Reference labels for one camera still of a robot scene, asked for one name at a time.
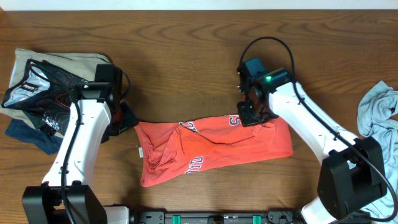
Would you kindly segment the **red t-shirt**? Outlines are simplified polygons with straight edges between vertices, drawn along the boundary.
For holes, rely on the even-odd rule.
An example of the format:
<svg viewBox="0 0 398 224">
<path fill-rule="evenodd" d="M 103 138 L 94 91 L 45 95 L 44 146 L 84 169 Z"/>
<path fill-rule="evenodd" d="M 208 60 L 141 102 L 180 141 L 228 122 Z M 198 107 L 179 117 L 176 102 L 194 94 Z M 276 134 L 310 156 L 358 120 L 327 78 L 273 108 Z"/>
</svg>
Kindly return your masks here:
<svg viewBox="0 0 398 224">
<path fill-rule="evenodd" d="M 238 115 L 135 127 L 143 153 L 141 185 L 151 187 L 182 174 L 290 157 L 292 140 L 282 118 L 244 127 Z"/>
</svg>

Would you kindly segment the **light blue t-shirt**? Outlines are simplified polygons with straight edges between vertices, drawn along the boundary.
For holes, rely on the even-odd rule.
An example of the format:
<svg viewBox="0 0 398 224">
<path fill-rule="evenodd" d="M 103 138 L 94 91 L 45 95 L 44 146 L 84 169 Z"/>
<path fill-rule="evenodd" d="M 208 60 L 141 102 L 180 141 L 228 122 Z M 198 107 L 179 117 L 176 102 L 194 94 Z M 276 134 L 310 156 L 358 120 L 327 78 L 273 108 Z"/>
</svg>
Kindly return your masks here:
<svg viewBox="0 0 398 224">
<path fill-rule="evenodd" d="M 397 191 L 397 91 L 383 81 L 374 85 L 358 105 L 360 135 L 374 138 L 382 148 L 385 176 Z"/>
</svg>

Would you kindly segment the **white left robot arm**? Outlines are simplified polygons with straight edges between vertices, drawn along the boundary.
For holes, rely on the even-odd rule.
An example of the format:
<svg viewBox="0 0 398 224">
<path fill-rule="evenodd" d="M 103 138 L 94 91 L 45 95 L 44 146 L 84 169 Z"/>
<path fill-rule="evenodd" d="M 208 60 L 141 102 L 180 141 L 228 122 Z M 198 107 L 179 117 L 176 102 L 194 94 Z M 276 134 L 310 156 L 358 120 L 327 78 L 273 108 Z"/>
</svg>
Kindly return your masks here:
<svg viewBox="0 0 398 224">
<path fill-rule="evenodd" d="M 125 205 L 103 206 L 91 189 L 108 128 L 120 123 L 121 88 L 110 82 L 77 85 L 62 145 L 40 186 L 27 187 L 22 205 L 29 223 L 130 223 Z"/>
</svg>

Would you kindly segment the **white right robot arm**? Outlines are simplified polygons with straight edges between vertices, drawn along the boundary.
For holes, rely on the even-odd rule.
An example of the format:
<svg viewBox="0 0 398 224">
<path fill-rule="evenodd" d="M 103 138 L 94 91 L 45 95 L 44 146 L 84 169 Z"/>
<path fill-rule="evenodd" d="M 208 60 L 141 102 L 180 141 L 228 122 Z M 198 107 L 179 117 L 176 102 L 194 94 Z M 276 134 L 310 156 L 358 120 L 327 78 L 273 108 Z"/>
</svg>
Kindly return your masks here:
<svg viewBox="0 0 398 224">
<path fill-rule="evenodd" d="M 361 208 L 385 196 L 382 149 L 330 118 L 284 68 L 238 68 L 244 126 L 282 118 L 307 143 L 320 165 L 317 197 L 297 212 L 271 210 L 266 223 L 371 223 Z"/>
</svg>

